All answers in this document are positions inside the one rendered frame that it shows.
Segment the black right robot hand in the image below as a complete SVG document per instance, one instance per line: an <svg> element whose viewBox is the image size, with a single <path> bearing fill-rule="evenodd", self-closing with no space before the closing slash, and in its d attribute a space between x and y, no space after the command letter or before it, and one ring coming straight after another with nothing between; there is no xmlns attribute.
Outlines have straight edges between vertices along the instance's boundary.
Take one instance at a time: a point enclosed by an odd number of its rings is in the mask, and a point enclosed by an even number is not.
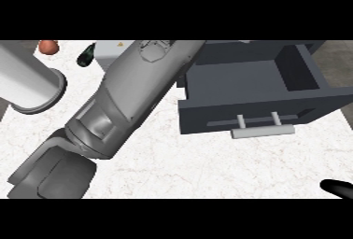
<svg viewBox="0 0 353 239"><path fill-rule="evenodd" d="M353 199L353 184L349 182L325 179L321 182L321 188L343 199Z"/></svg>

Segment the dark grey drawer front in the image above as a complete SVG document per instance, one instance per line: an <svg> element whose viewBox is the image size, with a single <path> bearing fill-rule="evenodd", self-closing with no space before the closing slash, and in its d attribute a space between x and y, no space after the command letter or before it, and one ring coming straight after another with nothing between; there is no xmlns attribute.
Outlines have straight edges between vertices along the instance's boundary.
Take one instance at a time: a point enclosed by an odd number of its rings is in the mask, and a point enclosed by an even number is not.
<svg viewBox="0 0 353 239"><path fill-rule="evenodd" d="M274 112L280 114L283 124L306 124L351 103L353 87L190 97L178 103L181 133L231 131L240 126L238 115L244 116L249 128L272 126Z"/></svg>

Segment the white box appliance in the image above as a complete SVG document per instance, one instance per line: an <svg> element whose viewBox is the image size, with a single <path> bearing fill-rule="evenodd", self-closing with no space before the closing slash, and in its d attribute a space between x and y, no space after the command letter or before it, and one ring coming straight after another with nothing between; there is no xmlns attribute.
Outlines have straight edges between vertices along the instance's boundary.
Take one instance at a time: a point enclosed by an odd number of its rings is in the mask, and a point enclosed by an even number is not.
<svg viewBox="0 0 353 239"><path fill-rule="evenodd" d="M108 70L114 60L135 43L133 40L98 40L94 57L104 70Z"/></svg>

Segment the dark green bottle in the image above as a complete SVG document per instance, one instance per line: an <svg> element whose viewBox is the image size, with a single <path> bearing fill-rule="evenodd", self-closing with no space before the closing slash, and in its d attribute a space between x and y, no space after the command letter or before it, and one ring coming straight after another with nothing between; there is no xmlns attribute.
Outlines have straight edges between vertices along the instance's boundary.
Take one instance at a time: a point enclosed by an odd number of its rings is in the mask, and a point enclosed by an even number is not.
<svg viewBox="0 0 353 239"><path fill-rule="evenodd" d="M82 52L80 56L77 57L77 64L82 67L88 67L94 62L94 50L95 50L95 44L92 44L85 51Z"/></svg>

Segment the white cylinder with grey rim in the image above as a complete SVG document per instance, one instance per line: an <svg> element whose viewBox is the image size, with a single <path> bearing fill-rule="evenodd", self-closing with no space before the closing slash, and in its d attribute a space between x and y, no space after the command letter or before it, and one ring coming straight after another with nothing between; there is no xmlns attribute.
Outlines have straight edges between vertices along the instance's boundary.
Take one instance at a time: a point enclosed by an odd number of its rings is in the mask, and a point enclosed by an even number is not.
<svg viewBox="0 0 353 239"><path fill-rule="evenodd" d="M23 114L49 110L68 86L66 75L49 68L17 40L0 40L0 98Z"/></svg>

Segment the orange pear-shaped fruit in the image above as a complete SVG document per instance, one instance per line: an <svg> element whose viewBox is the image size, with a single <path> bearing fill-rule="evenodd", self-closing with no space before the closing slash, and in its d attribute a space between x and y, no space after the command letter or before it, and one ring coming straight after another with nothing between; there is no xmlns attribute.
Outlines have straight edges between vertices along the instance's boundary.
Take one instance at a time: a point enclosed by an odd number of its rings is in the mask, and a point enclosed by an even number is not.
<svg viewBox="0 0 353 239"><path fill-rule="evenodd" d="M60 51L60 45L55 40L42 40L39 42L39 51L46 55L54 55Z"/></svg>

